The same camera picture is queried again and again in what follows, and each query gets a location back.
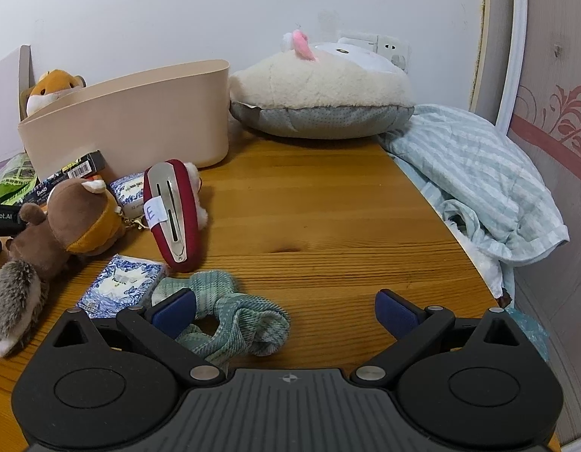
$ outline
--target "blue and white package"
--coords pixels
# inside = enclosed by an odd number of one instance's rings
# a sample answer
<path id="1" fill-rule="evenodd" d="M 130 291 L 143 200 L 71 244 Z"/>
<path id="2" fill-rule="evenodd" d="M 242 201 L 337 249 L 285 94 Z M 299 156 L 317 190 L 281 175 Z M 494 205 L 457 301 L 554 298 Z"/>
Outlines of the blue and white package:
<path id="1" fill-rule="evenodd" d="M 144 215 L 144 172 L 119 178 L 109 187 L 125 217 L 135 219 Z"/>
<path id="2" fill-rule="evenodd" d="M 167 275 L 167 265 L 115 255 L 77 304 L 90 318 L 112 318 L 132 305 L 150 306 L 153 290 Z"/>

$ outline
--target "wall socket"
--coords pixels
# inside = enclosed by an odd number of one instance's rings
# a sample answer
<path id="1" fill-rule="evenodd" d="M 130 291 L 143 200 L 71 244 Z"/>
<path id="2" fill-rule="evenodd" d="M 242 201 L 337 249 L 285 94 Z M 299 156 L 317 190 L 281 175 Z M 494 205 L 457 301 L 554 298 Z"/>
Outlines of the wall socket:
<path id="1" fill-rule="evenodd" d="M 388 35 L 365 34 L 363 32 L 341 32 L 338 42 L 353 44 L 376 52 L 407 73 L 410 60 L 410 45 L 407 42 Z"/>

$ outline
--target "green scrunchie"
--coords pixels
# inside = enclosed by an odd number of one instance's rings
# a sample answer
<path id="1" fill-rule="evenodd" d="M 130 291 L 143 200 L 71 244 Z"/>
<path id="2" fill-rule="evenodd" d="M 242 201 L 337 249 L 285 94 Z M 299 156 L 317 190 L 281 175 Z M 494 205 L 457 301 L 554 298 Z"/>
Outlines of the green scrunchie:
<path id="1" fill-rule="evenodd" d="M 196 295 L 195 319 L 214 315 L 219 327 L 210 336 L 191 324 L 175 340 L 208 362 L 226 369 L 234 357 L 271 355 L 286 342 L 288 313 L 261 296 L 239 293 L 237 281 L 223 270 L 198 272 L 188 279 L 164 278 L 153 292 L 153 305 L 184 287 Z"/>

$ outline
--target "red stripe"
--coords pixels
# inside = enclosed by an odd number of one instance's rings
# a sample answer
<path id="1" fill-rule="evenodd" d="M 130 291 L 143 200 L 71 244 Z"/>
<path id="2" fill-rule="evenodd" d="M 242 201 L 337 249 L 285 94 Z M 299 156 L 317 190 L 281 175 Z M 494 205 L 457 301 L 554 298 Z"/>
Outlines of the red stripe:
<path id="1" fill-rule="evenodd" d="M 521 139 L 546 151 L 551 157 L 581 180 L 581 158 L 563 143 L 560 143 L 551 135 L 546 134 L 531 122 L 514 114 L 512 114 L 510 128 Z"/>

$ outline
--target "pink plush ear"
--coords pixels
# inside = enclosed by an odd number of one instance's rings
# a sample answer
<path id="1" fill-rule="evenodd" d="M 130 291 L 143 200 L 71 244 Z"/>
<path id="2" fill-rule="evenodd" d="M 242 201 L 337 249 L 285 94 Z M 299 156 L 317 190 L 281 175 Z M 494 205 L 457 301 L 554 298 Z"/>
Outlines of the pink plush ear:
<path id="1" fill-rule="evenodd" d="M 295 49 L 295 53 L 299 57 L 303 58 L 304 60 L 308 60 L 308 61 L 315 61 L 316 60 L 316 56 L 314 56 L 312 50 L 309 49 L 309 46 L 307 44 L 307 36 L 304 33 L 302 33 L 298 29 L 296 31 L 293 31 L 292 41 L 293 41 L 293 47 Z"/>

